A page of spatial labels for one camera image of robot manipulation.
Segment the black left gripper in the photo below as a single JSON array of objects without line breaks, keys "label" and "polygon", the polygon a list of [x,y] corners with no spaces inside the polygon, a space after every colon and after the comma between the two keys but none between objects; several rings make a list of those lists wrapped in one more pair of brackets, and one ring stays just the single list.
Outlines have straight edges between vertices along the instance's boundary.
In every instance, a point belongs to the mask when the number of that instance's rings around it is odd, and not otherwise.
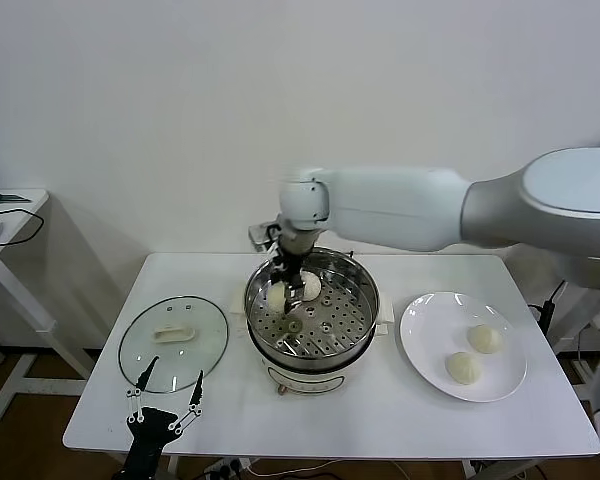
[{"label": "black left gripper", "polygon": [[134,445],[163,448],[175,441],[178,434],[182,434],[202,415],[203,370],[199,372],[187,408],[178,415],[154,407],[143,407],[142,394],[158,361],[159,357],[155,356],[133,387],[126,391],[128,406],[126,424],[133,437]]}]

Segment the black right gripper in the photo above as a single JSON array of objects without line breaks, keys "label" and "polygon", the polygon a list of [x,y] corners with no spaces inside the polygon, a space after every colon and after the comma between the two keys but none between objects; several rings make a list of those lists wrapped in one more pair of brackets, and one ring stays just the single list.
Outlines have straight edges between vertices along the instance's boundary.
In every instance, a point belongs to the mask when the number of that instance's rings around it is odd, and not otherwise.
[{"label": "black right gripper", "polygon": [[[280,245],[275,246],[271,261],[271,285],[292,281],[311,251],[290,253]],[[289,313],[303,302],[303,283],[284,283],[284,312]]]}]

